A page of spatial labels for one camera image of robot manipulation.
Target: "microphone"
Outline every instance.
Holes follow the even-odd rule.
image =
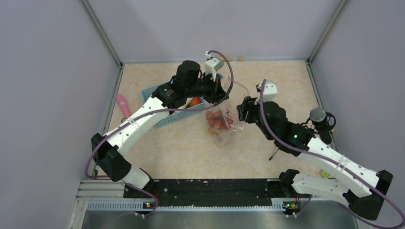
[[[121,107],[122,113],[124,113],[125,118],[131,117],[131,112],[129,111],[127,100],[124,98],[123,95],[117,95],[117,104]]]
[[[333,125],[330,125],[329,120],[333,117]],[[330,131],[336,125],[336,118],[329,112],[324,111],[321,108],[314,108],[309,113],[309,118],[314,124],[315,129],[318,131],[319,137],[325,144],[330,144],[332,142],[332,137],[330,136]]]

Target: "gray wall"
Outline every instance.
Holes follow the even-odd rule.
[[[90,0],[123,62],[304,59],[340,0]]]
[[[0,228],[65,228],[118,69],[78,0],[0,2]]]
[[[388,191],[405,209],[405,1],[354,0],[313,66],[327,108],[338,120],[339,150],[394,180]],[[398,224],[385,203],[378,223]]]

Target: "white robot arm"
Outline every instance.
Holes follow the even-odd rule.
[[[260,85],[257,86],[257,91],[261,90]],[[354,163],[330,148],[322,141],[322,138],[316,137],[314,130],[306,127],[304,124],[289,122],[286,118],[286,110],[271,101],[276,94],[277,87],[273,82],[265,82],[265,89],[263,91],[264,116],[273,133],[289,146],[312,152],[339,163],[337,166],[315,155],[291,150],[289,147],[275,140],[265,127],[259,110],[259,98],[245,97],[242,104],[237,106],[240,121],[255,123],[268,140],[275,140],[275,145],[280,150],[311,162],[334,177],[334,179],[313,177],[300,173],[297,170],[289,169],[285,173],[281,173],[279,177],[284,194],[291,197],[296,196],[297,193],[311,194],[334,200],[347,206],[354,213],[365,219],[376,220],[384,199],[349,174],[346,169],[361,177],[366,183],[383,194],[386,194],[388,191],[393,178],[392,174],[385,170],[376,172]]]
[[[205,56],[207,61],[204,63],[204,74],[198,63],[184,61],[179,65],[176,75],[169,82],[160,85],[130,118],[104,136],[95,134],[92,137],[93,150],[99,147],[94,160],[112,181],[129,183],[140,189],[153,182],[144,170],[130,164],[124,157],[145,132],[173,113],[154,111],[181,109],[193,97],[204,97],[209,103],[219,103],[228,97],[222,89],[220,76],[217,75],[224,62],[213,58],[209,53]],[[134,121],[146,113],[150,114]]]

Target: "black microphone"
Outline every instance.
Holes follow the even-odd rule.
[[[328,117],[333,118],[333,125],[330,125]],[[314,124],[315,129],[318,131],[319,137],[322,142],[330,144],[332,142],[332,137],[330,136],[330,131],[336,125],[336,118],[329,112],[324,111],[321,108],[314,108],[309,113],[309,118]]]

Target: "pink toy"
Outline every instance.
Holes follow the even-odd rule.
[[[117,95],[117,104],[121,107],[122,113],[124,113],[125,118],[129,118],[131,116],[131,112],[129,111],[127,100],[124,98],[123,95]]]

